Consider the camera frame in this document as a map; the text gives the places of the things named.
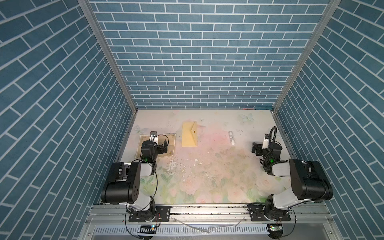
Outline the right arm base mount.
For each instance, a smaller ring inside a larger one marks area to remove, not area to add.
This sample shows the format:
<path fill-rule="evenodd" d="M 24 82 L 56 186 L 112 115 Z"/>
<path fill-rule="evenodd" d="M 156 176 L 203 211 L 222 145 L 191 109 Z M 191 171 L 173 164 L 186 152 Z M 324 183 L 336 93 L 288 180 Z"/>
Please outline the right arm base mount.
<path fill-rule="evenodd" d="M 282 221 L 289 222 L 291 220 L 290 214 L 286 210 L 269 209 L 262 204 L 248 204 L 246 206 L 247 211 L 250 214 L 252 222 L 273 222 Z"/>

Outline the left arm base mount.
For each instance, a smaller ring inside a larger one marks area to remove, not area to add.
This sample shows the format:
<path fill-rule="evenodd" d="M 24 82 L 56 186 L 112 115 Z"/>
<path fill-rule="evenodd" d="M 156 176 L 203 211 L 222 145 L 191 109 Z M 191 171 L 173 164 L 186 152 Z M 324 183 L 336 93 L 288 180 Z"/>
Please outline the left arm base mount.
<path fill-rule="evenodd" d="M 128 221 L 130 223 L 153 222 L 156 217 L 159 217 L 160 219 L 158 221 L 169 222 L 170 214 L 170 206 L 151 205 L 150 208 L 145 211 L 130 211 Z"/>

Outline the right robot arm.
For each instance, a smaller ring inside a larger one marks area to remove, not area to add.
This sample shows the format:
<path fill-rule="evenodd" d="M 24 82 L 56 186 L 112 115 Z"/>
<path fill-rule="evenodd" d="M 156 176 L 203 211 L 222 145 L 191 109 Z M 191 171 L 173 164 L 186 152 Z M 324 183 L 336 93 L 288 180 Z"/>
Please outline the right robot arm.
<path fill-rule="evenodd" d="M 277 219 L 290 208 L 303 203 L 328 201 L 333 198 L 332 186 L 318 162 L 297 159 L 282 160 L 282 146 L 264 140 L 252 143 L 251 152 L 262 157 L 263 170 L 269 176 L 290 178 L 291 186 L 279 194 L 269 195 L 262 213 L 269 219 Z"/>

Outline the yellow envelope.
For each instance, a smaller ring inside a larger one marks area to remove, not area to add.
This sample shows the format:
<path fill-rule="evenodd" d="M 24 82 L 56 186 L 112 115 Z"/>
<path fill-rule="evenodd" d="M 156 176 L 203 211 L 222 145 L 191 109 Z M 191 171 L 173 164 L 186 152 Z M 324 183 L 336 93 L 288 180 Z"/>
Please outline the yellow envelope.
<path fill-rule="evenodd" d="M 198 124 L 194 122 L 184 122 L 182 126 L 182 147 L 198 146 Z"/>

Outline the cream letter paper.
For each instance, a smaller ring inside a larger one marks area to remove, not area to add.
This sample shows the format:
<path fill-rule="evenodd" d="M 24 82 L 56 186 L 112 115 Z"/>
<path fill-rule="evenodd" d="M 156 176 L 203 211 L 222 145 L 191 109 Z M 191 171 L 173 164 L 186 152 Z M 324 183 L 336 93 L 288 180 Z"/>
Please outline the cream letter paper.
<path fill-rule="evenodd" d="M 167 140 L 168 142 L 168 152 L 164 153 L 162 155 L 158 155 L 157 158 L 166 158 L 166 157 L 171 157 L 174 155 L 175 151 L 175 146 L 176 146 L 176 135 L 175 134 L 167 134 L 167 135 L 159 135 L 157 136 L 158 140 L 156 143 L 158 145 L 161 145 L 164 143 L 164 140 Z M 135 158 L 141 157 L 141 146 L 144 141 L 150 140 L 150 135 L 140 135 L 139 137 L 139 143 L 138 147 L 135 153 Z"/>

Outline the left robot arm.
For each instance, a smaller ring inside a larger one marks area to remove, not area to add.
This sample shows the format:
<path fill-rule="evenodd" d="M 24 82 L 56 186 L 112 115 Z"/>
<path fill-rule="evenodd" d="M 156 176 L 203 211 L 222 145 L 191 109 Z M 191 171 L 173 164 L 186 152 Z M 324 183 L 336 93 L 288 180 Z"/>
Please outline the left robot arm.
<path fill-rule="evenodd" d="M 155 194 L 145 195 L 140 191 L 141 178 L 154 176 L 158 180 L 157 157 L 168 152 L 169 138 L 159 144 L 157 136 L 141 145 L 139 158 L 131 163 L 113 163 L 107 175 L 101 199 L 104 204 L 126 204 L 128 212 L 155 213 Z"/>

